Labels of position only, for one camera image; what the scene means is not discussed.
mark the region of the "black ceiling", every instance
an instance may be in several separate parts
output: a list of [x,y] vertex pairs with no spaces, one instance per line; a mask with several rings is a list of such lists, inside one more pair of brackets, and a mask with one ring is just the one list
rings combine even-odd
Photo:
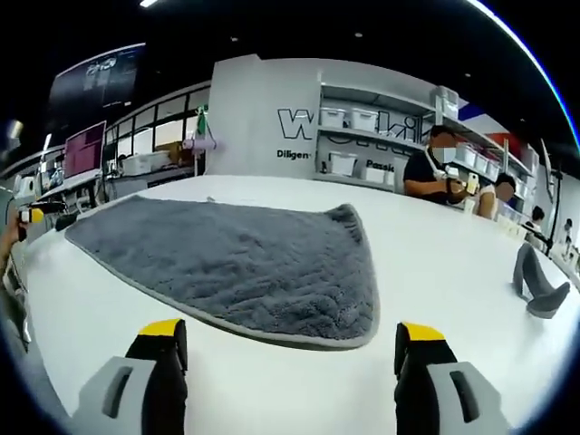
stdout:
[[[444,84],[531,143],[544,138],[580,177],[580,160],[560,106],[536,67],[512,40],[465,0],[140,0],[11,3],[0,30],[10,70],[4,116],[29,127],[20,159],[42,147],[44,106],[53,77],[96,54],[147,42],[132,107],[208,80],[220,59],[320,57],[370,63]],[[580,116],[573,77],[572,6],[488,0],[545,66],[571,114]],[[363,38],[353,37],[355,32]],[[230,36],[239,40],[232,43]]]

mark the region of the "gray microfiber towel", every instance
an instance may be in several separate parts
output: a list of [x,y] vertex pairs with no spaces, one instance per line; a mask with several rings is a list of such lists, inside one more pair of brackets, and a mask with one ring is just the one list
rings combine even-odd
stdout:
[[350,205],[307,213],[134,196],[65,235],[142,292],[233,333],[354,348],[379,322],[371,252]]

